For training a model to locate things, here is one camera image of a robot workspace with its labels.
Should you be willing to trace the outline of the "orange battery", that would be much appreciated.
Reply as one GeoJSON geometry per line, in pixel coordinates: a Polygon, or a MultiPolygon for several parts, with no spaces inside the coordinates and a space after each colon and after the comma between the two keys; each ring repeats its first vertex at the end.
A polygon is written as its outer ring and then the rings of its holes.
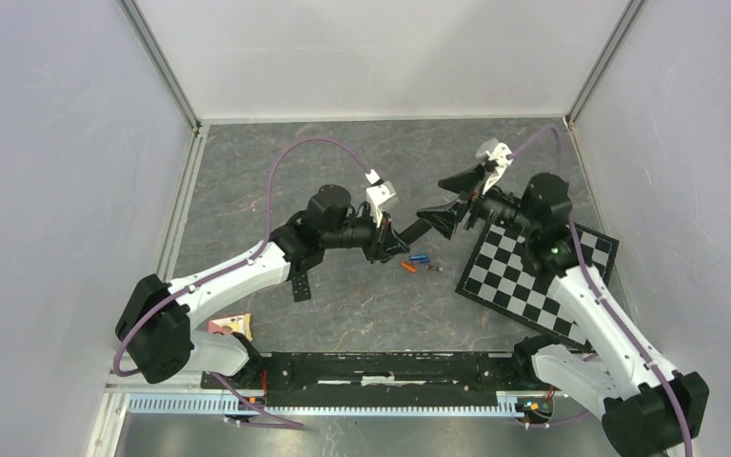
{"type": "Polygon", "coordinates": [[[400,265],[401,265],[402,268],[408,270],[411,273],[416,273],[417,272],[417,269],[413,265],[409,264],[408,262],[402,261],[400,263],[400,265]]]}

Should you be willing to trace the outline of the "black remote back up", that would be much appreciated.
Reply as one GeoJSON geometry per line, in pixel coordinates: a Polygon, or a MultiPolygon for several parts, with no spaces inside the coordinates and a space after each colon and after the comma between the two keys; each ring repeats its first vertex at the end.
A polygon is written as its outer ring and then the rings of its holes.
{"type": "Polygon", "coordinates": [[[411,247],[420,238],[427,234],[432,226],[425,220],[418,218],[409,227],[399,234],[399,239],[407,246],[411,247]]]}

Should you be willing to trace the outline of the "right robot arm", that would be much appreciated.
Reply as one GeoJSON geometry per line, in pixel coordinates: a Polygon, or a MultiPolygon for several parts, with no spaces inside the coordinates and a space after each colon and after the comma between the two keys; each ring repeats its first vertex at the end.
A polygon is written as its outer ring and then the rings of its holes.
{"type": "Polygon", "coordinates": [[[456,199],[419,209],[416,215],[442,236],[457,226],[484,220],[517,229],[524,239],[524,266],[550,280],[554,299],[583,332],[596,360],[585,361],[561,344],[520,343],[511,364],[524,388],[545,382],[600,420],[621,456],[651,456],[681,446],[694,453],[709,397],[697,372],[681,373],[642,334],[603,285],[587,260],[571,219],[569,185],[543,172],[528,182],[522,197],[500,190],[499,172],[478,166],[440,181],[456,199]]]}

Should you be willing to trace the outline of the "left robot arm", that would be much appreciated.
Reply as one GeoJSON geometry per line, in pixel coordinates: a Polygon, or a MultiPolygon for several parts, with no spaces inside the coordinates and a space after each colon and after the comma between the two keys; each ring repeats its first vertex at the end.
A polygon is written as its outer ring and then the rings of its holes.
{"type": "Polygon", "coordinates": [[[386,211],[396,199],[393,185],[383,181],[367,188],[365,201],[355,208],[346,189],[324,185],[305,209],[237,257],[170,282],[156,274],[142,278],[115,329],[118,354],[129,356],[134,366],[116,365],[115,374],[139,374],[158,384],[182,370],[213,371],[236,387],[253,386],[261,363],[251,345],[239,336],[202,331],[199,325],[261,289],[305,277],[331,249],[358,248],[370,263],[406,252],[386,211]]]}

